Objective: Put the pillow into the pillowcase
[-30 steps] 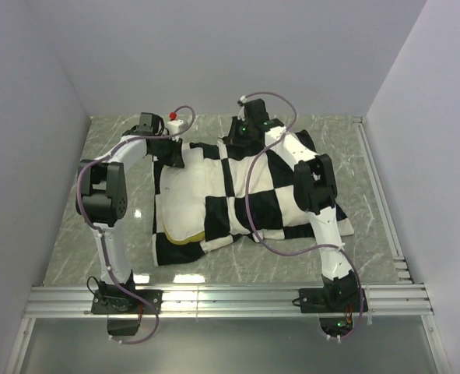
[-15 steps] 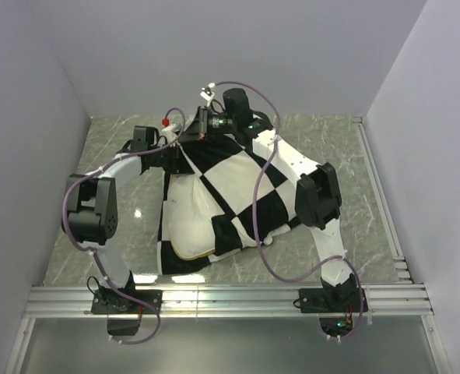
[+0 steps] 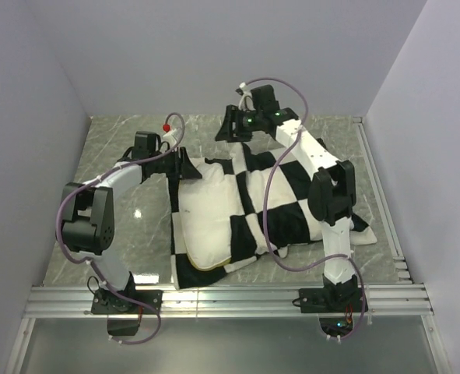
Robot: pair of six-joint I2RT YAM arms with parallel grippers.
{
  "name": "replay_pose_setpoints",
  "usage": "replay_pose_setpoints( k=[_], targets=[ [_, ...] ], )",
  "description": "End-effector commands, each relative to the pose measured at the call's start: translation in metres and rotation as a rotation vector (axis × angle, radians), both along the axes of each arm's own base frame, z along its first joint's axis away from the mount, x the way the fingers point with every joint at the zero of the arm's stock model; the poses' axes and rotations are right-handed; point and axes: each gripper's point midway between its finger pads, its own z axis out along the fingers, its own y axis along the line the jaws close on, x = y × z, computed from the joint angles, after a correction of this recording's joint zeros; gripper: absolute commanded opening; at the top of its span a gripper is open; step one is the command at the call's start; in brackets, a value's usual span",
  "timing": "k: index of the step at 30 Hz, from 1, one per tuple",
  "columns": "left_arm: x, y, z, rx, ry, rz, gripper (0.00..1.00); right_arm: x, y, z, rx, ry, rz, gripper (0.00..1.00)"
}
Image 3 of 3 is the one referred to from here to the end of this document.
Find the white pillow with yellow edge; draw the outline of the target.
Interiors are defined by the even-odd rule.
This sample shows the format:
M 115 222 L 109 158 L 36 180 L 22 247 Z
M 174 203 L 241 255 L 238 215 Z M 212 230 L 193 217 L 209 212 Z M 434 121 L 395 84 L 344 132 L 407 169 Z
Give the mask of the white pillow with yellow edge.
M 184 242 L 191 264 L 202 271 L 230 261 L 230 218 L 241 215 L 240 197 L 234 175 L 227 175 L 221 164 L 208 164 L 195 158 L 201 179 L 180 182 L 179 213 Z

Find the black white checkered pillowcase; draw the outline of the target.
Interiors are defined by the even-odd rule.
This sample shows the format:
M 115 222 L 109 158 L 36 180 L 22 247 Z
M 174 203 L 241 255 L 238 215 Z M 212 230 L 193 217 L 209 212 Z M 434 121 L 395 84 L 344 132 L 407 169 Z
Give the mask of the black white checkered pillowcase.
M 234 175 L 243 213 L 230 218 L 229 263 L 209 271 L 195 268 L 188 257 L 179 213 L 180 182 L 167 183 L 171 208 L 171 271 L 177 289 L 205 287 L 222 280 L 268 253 L 284 258 L 291 245 L 322 240 L 319 222 L 307 206 L 311 180 L 292 154 L 283 150 L 252 153 L 248 145 L 236 143 L 227 159 L 203 158 L 221 164 Z

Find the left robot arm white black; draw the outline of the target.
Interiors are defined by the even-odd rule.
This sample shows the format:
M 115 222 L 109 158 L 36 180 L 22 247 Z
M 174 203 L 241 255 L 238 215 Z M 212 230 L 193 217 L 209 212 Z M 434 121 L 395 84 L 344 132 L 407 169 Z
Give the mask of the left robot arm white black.
M 110 171 L 89 182 L 70 182 L 62 192 L 55 228 L 58 244 L 67 260 L 92 267 L 99 295 L 119 313 L 131 312 L 138 295 L 132 273 L 112 248 L 115 200 L 154 174 L 166 175 L 169 182 L 202 178 L 179 139 L 162 151 L 165 142 L 155 132 L 138 131 L 133 146 Z

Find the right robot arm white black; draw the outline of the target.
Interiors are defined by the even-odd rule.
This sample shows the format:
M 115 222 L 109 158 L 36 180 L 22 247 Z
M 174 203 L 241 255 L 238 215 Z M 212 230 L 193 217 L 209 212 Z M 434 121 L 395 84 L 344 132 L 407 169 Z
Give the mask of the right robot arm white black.
M 311 180 L 307 206 L 321 227 L 324 258 L 323 300 L 338 312 L 362 291 L 362 280 L 351 255 L 349 227 L 356 204 L 355 168 L 331 155 L 306 129 L 306 116 L 281 108 L 272 87 L 274 79 L 258 79 L 259 87 L 243 82 L 238 105 L 229 105 L 216 140 L 247 142 L 264 132 L 294 155 Z

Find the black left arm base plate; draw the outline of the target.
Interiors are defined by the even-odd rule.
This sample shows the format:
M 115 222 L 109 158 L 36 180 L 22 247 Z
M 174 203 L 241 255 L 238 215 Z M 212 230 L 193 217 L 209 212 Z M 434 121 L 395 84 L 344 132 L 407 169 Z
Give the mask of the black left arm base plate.
M 145 315 L 153 316 L 160 311 L 163 292 L 161 290 L 132 291 L 130 296 L 142 304 L 149 305 L 153 311 L 134 302 L 118 298 L 108 290 L 99 288 L 95 292 L 91 314 L 107 317 L 107 332 L 112 337 L 133 337 L 138 331 Z

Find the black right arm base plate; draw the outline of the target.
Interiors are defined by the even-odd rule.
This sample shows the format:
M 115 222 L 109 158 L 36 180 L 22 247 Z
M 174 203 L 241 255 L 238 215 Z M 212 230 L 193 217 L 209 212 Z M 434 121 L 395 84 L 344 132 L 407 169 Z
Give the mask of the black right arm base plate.
M 346 339 L 354 330 L 354 314 L 368 311 L 365 294 L 359 289 L 337 295 L 326 288 L 301 288 L 292 305 L 302 314 L 318 314 L 321 332 L 327 339 Z

